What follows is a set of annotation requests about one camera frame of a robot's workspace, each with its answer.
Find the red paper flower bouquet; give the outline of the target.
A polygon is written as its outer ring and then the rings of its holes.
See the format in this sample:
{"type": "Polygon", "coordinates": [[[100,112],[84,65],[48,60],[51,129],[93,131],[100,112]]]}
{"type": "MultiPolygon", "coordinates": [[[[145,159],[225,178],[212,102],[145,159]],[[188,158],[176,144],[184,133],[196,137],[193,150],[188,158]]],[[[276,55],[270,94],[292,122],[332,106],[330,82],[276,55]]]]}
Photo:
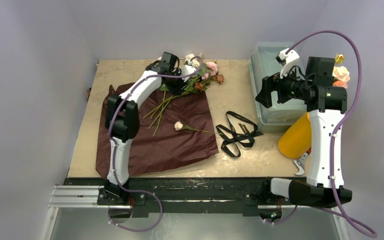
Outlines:
{"type": "Polygon", "coordinates": [[[190,53],[184,57],[182,65],[179,60],[177,61],[177,66],[172,73],[182,75],[181,67],[183,65],[194,66],[196,70],[198,68],[200,68],[200,70],[197,74],[190,77],[188,85],[180,95],[169,95],[169,88],[166,84],[159,87],[158,90],[163,93],[162,102],[145,115],[145,117],[150,117],[152,119],[149,128],[156,126],[153,135],[156,135],[160,124],[162,123],[163,113],[172,100],[183,96],[187,97],[191,94],[203,93],[213,82],[217,82],[220,85],[224,82],[224,76],[219,73],[218,61],[216,59],[204,61],[202,54],[195,55],[190,53]]]}

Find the small cream rose stem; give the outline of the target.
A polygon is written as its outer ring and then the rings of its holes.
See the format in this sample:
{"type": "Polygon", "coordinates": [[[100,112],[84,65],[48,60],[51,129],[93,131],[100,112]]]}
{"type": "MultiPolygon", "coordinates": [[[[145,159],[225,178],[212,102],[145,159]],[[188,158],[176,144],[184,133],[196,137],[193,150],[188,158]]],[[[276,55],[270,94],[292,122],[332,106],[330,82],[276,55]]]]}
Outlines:
{"type": "Polygon", "coordinates": [[[209,133],[209,134],[216,134],[216,132],[213,131],[207,131],[207,130],[202,130],[202,129],[197,129],[194,127],[191,127],[189,125],[183,124],[181,121],[177,121],[174,124],[174,129],[175,131],[181,131],[181,130],[190,130],[190,131],[196,131],[196,132],[203,132],[203,133],[209,133]]]}

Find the dark red wrapping paper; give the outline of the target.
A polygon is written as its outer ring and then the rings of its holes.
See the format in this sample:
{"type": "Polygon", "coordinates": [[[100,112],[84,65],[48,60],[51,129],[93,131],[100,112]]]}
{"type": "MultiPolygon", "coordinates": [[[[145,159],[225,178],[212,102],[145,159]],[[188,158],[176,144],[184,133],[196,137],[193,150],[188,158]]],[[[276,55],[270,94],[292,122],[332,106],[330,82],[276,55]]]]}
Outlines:
{"type": "Polygon", "coordinates": [[[133,139],[128,162],[131,176],[177,169],[191,165],[219,152],[216,135],[192,130],[175,131],[177,121],[196,129],[214,132],[214,124],[205,93],[173,99],[165,109],[162,122],[149,128],[145,117],[162,101],[163,93],[154,91],[139,108],[140,129],[133,139]]]}

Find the black printed ribbon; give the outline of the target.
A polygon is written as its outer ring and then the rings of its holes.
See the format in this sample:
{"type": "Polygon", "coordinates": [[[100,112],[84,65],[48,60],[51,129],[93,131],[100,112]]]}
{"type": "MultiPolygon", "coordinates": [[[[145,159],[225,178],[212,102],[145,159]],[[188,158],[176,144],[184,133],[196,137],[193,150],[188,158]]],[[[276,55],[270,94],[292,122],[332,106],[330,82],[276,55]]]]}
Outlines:
{"type": "Polygon", "coordinates": [[[229,157],[239,158],[241,156],[241,152],[237,146],[237,143],[239,143],[244,148],[252,148],[255,144],[255,138],[262,136],[263,133],[259,131],[259,127],[256,123],[236,112],[227,111],[225,116],[229,127],[221,124],[216,126],[217,133],[223,139],[220,149],[229,157]],[[239,120],[238,125],[242,132],[236,131],[229,117],[233,117],[234,119],[239,120]],[[228,148],[228,145],[230,144],[233,144],[233,146],[236,148],[237,154],[233,153],[228,148]]]}

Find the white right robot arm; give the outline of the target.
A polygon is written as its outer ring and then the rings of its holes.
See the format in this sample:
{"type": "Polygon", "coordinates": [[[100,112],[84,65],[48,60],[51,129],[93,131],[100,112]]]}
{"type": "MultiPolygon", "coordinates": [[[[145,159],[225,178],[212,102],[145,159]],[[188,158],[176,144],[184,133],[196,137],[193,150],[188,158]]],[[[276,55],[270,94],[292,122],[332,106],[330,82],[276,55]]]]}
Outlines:
{"type": "Polygon", "coordinates": [[[347,91],[334,86],[335,60],[310,57],[303,78],[292,71],[296,61],[275,58],[282,66],[280,72],[262,79],[262,88],[255,100],[266,108],[272,106],[272,92],[277,103],[291,99],[304,101],[311,126],[311,166],[306,181],[271,178],[261,189],[260,196],[268,204],[280,197],[293,205],[314,208],[334,208],[352,200],[353,193],[344,187],[340,153],[341,125],[347,111],[347,91]]]}

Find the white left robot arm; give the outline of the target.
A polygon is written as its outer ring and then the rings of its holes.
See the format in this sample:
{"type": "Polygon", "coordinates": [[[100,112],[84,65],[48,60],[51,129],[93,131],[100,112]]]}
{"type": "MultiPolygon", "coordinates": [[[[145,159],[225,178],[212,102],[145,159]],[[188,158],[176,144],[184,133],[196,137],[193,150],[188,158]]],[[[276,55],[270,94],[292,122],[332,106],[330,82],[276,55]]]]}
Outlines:
{"type": "Polygon", "coordinates": [[[104,189],[118,205],[129,199],[129,157],[133,139],[140,129],[139,108],[151,93],[165,85],[173,95],[179,95],[188,80],[201,66],[177,65],[179,58],[164,52],[159,60],[149,64],[128,90],[111,95],[107,100],[105,127],[110,141],[110,165],[104,189]]]}

